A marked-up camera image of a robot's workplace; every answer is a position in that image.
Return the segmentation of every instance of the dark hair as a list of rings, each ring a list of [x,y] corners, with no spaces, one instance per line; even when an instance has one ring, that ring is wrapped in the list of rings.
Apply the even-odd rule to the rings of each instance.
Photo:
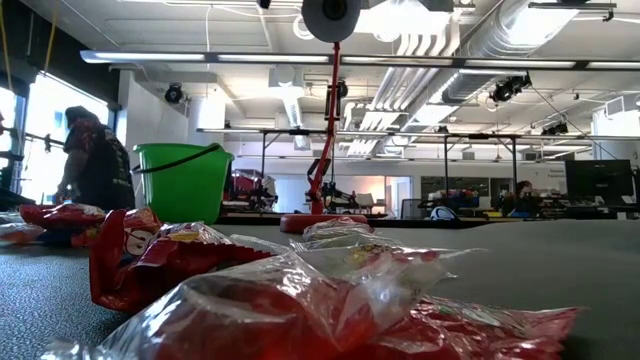
[[[84,106],[72,106],[64,111],[67,118],[67,124],[71,125],[78,119],[91,119],[98,121],[96,114],[84,108]]]
[[[525,180],[525,181],[520,181],[519,183],[516,184],[516,195],[520,196],[520,193],[522,192],[522,190],[524,190],[524,188],[526,187],[531,187],[531,181]]]

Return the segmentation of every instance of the bucket handle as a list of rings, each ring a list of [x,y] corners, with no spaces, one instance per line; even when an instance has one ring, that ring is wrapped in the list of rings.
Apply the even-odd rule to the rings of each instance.
[[[154,168],[149,168],[149,169],[141,169],[140,165],[136,165],[133,169],[131,169],[131,173],[133,175],[141,175],[141,174],[150,174],[150,173],[154,173],[154,172],[158,172],[158,171],[162,171],[162,170],[167,170],[170,169],[172,167],[176,167],[178,165],[182,165],[186,162],[189,162],[191,160],[195,160],[203,155],[206,155],[210,152],[216,151],[220,149],[220,144],[218,143],[213,143],[209,146],[207,146],[204,150],[195,153],[193,155],[189,155],[186,158],[180,159],[180,160],[176,160],[173,162],[170,162],[168,164],[164,164],[164,165],[160,165],[160,166],[156,166]]]

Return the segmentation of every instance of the snack bag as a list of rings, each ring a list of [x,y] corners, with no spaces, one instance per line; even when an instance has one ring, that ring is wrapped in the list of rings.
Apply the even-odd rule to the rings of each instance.
[[[229,240],[235,245],[248,247],[254,250],[269,253],[271,255],[284,255],[291,251],[290,248],[284,245],[258,239],[253,236],[233,234],[229,236]]]
[[[348,359],[557,359],[580,309],[502,310],[425,297]]]
[[[295,251],[307,251],[318,249],[329,249],[334,247],[350,247],[359,245],[387,245],[402,246],[398,240],[383,238],[372,234],[350,234],[330,239],[317,240],[311,242],[297,242],[289,240],[289,244]]]
[[[348,217],[342,217],[309,226],[304,230],[302,240],[303,242],[311,242],[347,235],[368,235],[372,232],[371,226],[355,222]]]
[[[125,254],[132,257],[142,255],[156,238],[162,223],[149,208],[134,209],[127,212],[123,221],[126,240]]]
[[[207,243],[205,238],[192,237],[193,227],[182,231],[187,226],[177,226],[181,230],[165,229],[168,232],[152,241],[142,256],[132,257],[125,254],[128,239],[137,231],[132,226],[153,228],[134,219],[140,218],[131,213],[127,217],[124,210],[112,211],[89,254],[91,299],[109,309],[135,313],[194,275],[269,256],[235,245]]]
[[[221,232],[205,225],[203,222],[184,224],[167,224],[160,229],[158,237],[174,241],[198,241],[204,244],[231,244]]]
[[[40,226],[25,223],[0,225],[0,239],[19,245],[36,241],[44,232]]]
[[[328,277],[332,264],[314,253],[192,277],[100,349],[113,359],[332,359],[402,319],[444,274],[435,252],[378,248],[353,249],[350,268]]]
[[[21,205],[20,215],[26,223],[47,230],[84,229],[99,225],[105,218],[101,209],[83,204]]]

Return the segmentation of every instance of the red pole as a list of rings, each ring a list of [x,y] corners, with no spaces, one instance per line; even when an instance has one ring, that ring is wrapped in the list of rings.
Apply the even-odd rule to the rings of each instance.
[[[311,198],[311,214],[321,215],[324,210],[324,204],[322,203],[322,196],[320,189],[322,187],[322,176],[324,170],[324,164],[327,161],[329,155],[329,149],[333,147],[333,141],[335,138],[335,114],[336,104],[338,99],[338,73],[340,71],[340,43],[333,44],[333,78],[331,80],[331,95],[329,97],[329,124],[327,126],[327,141],[324,143],[324,149],[322,149],[322,156],[318,162],[316,168],[316,174],[311,182],[311,189],[309,189],[309,197]]]

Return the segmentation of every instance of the table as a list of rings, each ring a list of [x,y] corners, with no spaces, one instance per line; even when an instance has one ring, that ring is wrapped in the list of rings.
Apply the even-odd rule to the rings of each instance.
[[[286,244],[276,226],[216,226]],[[539,310],[585,306],[565,359],[640,358],[640,222],[550,221],[465,230],[382,228],[408,245],[485,248],[431,291],[486,305]],[[126,316],[93,305],[87,252],[0,247],[0,358],[33,359],[50,336],[99,343]]]

